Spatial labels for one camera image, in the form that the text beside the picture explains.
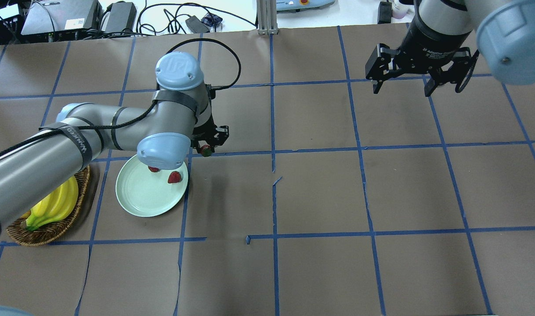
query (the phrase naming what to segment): wicker basket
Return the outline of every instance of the wicker basket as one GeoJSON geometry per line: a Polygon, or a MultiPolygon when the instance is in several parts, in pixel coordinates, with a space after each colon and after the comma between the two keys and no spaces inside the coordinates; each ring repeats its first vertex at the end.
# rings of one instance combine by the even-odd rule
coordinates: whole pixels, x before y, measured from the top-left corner
{"type": "Polygon", "coordinates": [[[17,219],[6,228],[8,236],[21,246],[41,246],[56,240],[69,230],[76,218],[78,218],[87,194],[88,183],[90,182],[90,166],[77,172],[74,177],[78,182],[78,200],[76,200],[74,210],[72,210],[67,218],[41,226],[33,232],[21,228],[20,224],[23,219],[17,219]]]}

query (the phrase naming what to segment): robotic arm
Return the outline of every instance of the robotic arm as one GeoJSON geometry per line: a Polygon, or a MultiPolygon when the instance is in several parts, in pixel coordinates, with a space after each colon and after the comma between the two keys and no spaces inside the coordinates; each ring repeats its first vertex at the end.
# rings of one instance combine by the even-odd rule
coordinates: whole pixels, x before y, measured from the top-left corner
{"type": "Polygon", "coordinates": [[[403,74],[430,74],[430,96],[446,83],[460,93],[470,80],[478,50],[461,47],[473,30],[493,76],[503,83],[535,82],[535,0],[404,0],[416,14],[402,44],[378,44],[365,65],[373,92],[403,74]],[[448,70],[442,67],[450,64],[448,70]]]}
{"type": "MultiPolygon", "coordinates": [[[[224,44],[211,39],[195,39],[224,44]]],[[[204,156],[224,144],[228,126],[217,127],[211,114],[215,92],[193,56],[171,52],[156,66],[157,91],[152,105],[118,108],[69,104],[57,123],[42,126],[25,142],[0,154],[0,233],[26,210],[82,170],[104,150],[136,151],[141,162],[164,170],[183,164],[193,147],[204,156]],[[200,147],[204,140],[207,145],[200,147]]]]}

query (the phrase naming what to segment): light green plate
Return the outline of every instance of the light green plate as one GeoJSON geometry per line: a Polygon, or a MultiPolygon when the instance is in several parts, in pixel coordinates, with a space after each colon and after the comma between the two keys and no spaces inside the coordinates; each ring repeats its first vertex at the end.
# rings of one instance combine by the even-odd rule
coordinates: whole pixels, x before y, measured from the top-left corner
{"type": "Polygon", "coordinates": [[[173,208],[183,197],[188,186],[188,168],[185,162],[177,168],[182,180],[168,183],[173,170],[151,172],[137,156],[129,159],[117,176],[115,195],[121,207],[139,217],[163,214],[173,208]]]}

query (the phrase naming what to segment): bunch of bananas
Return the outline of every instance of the bunch of bananas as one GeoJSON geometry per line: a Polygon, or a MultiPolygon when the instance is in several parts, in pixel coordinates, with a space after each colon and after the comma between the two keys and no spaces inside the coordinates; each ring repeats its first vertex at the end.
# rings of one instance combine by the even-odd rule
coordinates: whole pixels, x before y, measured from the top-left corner
{"type": "Polygon", "coordinates": [[[33,231],[45,224],[63,220],[74,210],[77,199],[78,183],[76,178],[71,176],[21,216],[22,219],[25,219],[21,223],[21,227],[33,231]]]}

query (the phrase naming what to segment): metal post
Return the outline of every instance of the metal post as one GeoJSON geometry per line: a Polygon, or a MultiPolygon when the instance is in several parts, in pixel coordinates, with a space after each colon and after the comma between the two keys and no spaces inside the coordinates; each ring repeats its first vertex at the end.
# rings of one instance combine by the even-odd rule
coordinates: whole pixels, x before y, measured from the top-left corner
{"type": "Polygon", "coordinates": [[[277,34],[277,10],[275,0],[256,0],[258,15],[258,34],[277,34]]]}

